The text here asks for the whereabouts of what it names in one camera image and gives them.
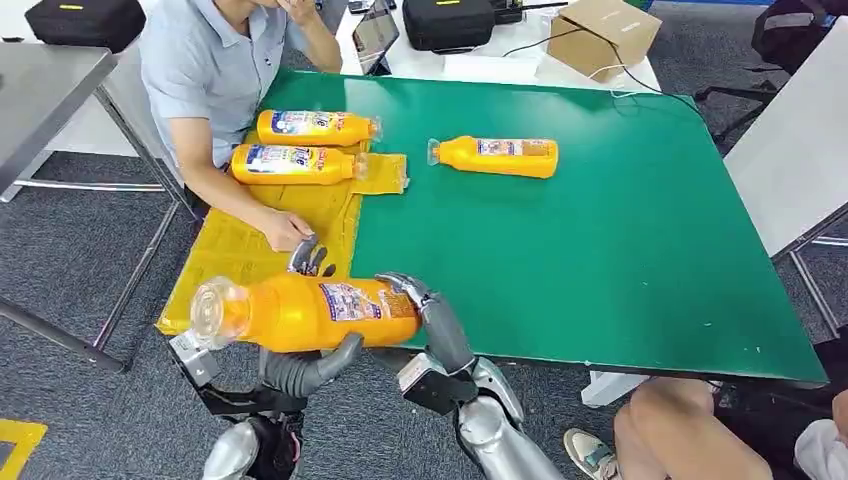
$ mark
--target office chair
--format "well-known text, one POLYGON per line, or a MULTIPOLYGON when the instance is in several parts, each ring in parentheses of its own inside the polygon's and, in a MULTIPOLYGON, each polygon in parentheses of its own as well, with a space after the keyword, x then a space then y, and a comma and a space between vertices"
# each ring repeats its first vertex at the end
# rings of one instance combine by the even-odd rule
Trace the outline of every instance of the office chair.
MULTIPOLYGON (((836 17, 848 15, 848 0, 777 0, 754 22, 751 47, 774 68, 748 68, 751 72, 784 70, 794 74, 830 30, 836 17)), ((756 119, 780 92, 774 83, 765 80, 751 88, 709 86, 693 95, 695 102, 704 103, 712 93, 755 100, 760 104, 734 120, 718 133, 713 141, 722 144, 734 130, 756 119)))

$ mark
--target bottle cap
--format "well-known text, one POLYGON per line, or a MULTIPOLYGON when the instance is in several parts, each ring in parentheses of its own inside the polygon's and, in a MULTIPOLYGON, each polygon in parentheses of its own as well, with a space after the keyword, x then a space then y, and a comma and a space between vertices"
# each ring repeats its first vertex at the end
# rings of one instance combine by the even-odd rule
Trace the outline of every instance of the bottle cap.
POLYGON ((369 119, 368 134, 372 141, 379 142, 383 139, 383 121, 380 117, 369 119))
POLYGON ((439 162, 439 141, 431 138, 427 142, 427 165, 433 166, 439 162))
POLYGON ((200 285, 191 299, 191 329, 205 348, 219 350, 247 330, 250 322, 248 291, 226 277, 200 285))
POLYGON ((368 178, 368 154, 357 153, 353 157, 353 176, 357 180, 365 180, 368 178))

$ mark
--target robotic finger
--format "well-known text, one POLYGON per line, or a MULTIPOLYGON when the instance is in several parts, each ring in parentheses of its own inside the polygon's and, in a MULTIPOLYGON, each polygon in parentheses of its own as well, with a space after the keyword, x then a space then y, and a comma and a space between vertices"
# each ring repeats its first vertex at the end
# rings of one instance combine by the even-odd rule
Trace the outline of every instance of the robotic finger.
MULTIPOLYGON (((321 247, 317 251, 314 251, 316 246, 318 246, 318 237, 314 234, 300 242, 297 248, 291 253, 286 270, 310 277, 318 276, 321 263, 327 258, 327 248, 321 247)), ((336 266, 331 264, 324 270, 323 276, 329 277, 335 271, 336 266)))

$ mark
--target orange bottle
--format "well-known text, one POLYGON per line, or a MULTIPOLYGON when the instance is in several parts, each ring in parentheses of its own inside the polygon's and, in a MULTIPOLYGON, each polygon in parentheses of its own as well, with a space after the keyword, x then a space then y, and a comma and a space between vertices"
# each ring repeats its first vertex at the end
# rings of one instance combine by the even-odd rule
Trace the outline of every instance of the orange bottle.
POLYGON ((559 152, 553 140, 504 140, 457 137, 430 140, 427 163, 444 163, 457 170, 549 178, 556 171, 559 152))
POLYGON ((234 340, 273 352, 337 347, 348 332, 365 346, 409 340, 419 327, 404 293, 378 280, 282 273, 249 287, 215 277, 191 301, 191 328, 207 348, 234 340))
POLYGON ((265 110, 256 120, 259 140, 267 145, 337 145, 379 140, 379 119, 346 112, 265 110))
POLYGON ((233 176, 247 185, 332 185, 364 178, 367 166, 364 154, 280 145, 239 145, 230 162, 233 176))

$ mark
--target black bag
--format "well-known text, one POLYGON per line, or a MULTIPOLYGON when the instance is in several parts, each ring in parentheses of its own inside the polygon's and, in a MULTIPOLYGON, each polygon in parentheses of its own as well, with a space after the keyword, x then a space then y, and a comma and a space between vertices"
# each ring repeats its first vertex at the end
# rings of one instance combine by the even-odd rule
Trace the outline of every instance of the black bag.
POLYGON ((751 46, 793 74, 840 15, 848 15, 848 0, 777 0, 757 17, 751 46))
POLYGON ((141 33, 146 17, 138 0, 41 0, 26 19, 44 43, 118 53, 141 33))
POLYGON ((403 21, 415 50, 470 48, 492 37, 495 9, 489 0, 407 0, 403 21))

